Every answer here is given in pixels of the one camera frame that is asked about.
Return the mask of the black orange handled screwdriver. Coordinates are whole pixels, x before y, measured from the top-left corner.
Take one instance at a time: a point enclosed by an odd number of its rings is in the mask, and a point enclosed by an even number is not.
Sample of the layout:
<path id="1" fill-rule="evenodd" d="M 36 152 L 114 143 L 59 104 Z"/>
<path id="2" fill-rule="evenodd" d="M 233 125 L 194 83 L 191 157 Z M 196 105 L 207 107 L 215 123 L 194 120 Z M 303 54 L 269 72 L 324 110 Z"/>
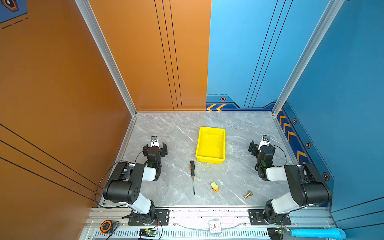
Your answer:
<path id="1" fill-rule="evenodd" d="M 190 171 L 191 171 L 191 177 L 192 177 L 192 183 L 193 183 L 193 194 L 196 194 L 195 191 L 195 162 L 190 161 Z"/>

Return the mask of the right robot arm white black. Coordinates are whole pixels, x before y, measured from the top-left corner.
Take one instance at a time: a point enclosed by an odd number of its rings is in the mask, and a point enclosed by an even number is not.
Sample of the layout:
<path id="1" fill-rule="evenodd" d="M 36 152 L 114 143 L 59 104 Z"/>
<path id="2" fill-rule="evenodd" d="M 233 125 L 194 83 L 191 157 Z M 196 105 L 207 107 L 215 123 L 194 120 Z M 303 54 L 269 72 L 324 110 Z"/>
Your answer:
<path id="1" fill-rule="evenodd" d="M 289 191 L 268 200 L 263 210 L 249 210 L 252 225 L 289 225 L 290 213 L 310 205 L 332 201 L 332 192 L 313 164 L 274 166 L 276 148 L 268 141 L 250 143 L 249 152 L 256 157 L 255 170 L 264 181 L 286 182 Z"/>

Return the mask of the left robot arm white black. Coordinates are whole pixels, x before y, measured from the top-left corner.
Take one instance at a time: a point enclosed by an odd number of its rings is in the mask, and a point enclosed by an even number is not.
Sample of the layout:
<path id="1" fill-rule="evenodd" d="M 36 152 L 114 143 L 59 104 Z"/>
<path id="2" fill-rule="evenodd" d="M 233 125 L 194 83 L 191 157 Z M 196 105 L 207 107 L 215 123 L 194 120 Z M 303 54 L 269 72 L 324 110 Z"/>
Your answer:
<path id="1" fill-rule="evenodd" d="M 162 158 L 168 154 L 168 146 L 162 143 L 143 147 L 147 158 L 144 164 L 119 162 L 104 187 L 105 200 L 126 206 L 132 210 L 124 218 L 130 218 L 143 225 L 156 221 L 155 204 L 141 193 L 142 182 L 157 181 L 161 175 Z"/>

